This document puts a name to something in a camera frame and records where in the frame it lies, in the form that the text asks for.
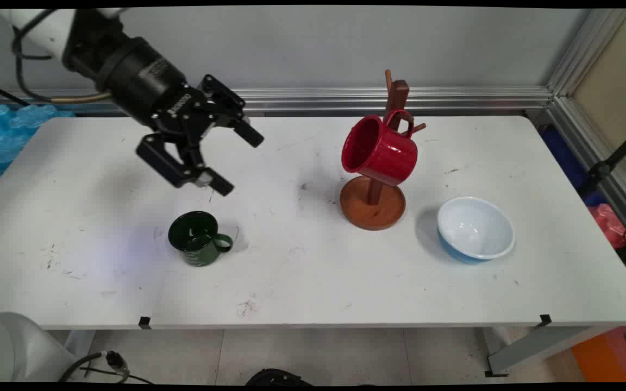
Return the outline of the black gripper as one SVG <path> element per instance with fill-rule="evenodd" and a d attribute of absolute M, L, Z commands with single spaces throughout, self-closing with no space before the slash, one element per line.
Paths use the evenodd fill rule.
<path fill-rule="evenodd" d="M 137 145 L 139 158 L 164 180 L 210 187 L 226 197 L 234 185 L 208 167 L 201 141 L 213 127 L 233 129 L 253 148 L 264 141 L 244 113 L 246 102 L 211 74 L 197 87 L 141 37 L 102 37 L 95 45 L 95 89 L 143 126 L 154 131 Z M 182 132 L 180 159 L 167 152 L 166 134 Z"/>

